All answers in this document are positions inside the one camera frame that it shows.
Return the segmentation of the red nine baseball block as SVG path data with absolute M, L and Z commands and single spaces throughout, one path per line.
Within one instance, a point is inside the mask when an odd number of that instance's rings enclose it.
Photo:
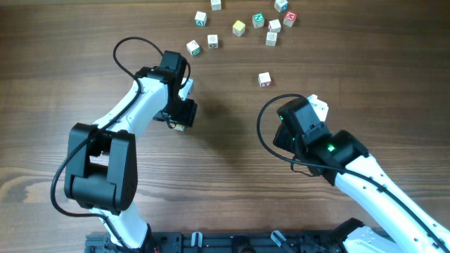
M 176 124 L 174 126 L 174 129 L 177 130 L 177 131 L 185 131 L 186 127 L 184 125 L 182 125 L 182 124 Z

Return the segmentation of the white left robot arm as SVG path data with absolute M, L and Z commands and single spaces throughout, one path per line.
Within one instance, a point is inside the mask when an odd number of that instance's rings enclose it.
M 193 81 L 184 74 L 189 70 L 180 53 L 165 51 L 158 66 L 134 75 L 130 91 L 107 115 L 70 131 L 65 195 L 103 222 L 116 252 L 159 250 L 133 203 L 136 140 L 153 120 L 179 131 L 193 126 L 197 105 L 188 98 Z

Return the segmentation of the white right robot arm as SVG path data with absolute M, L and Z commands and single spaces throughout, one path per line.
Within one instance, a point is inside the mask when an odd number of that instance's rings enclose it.
M 297 94 L 290 99 L 277 110 L 276 147 L 358 202 L 403 251 L 449 251 L 449 231 L 395 185 L 364 144 L 348 131 L 331 133 L 318 103 Z

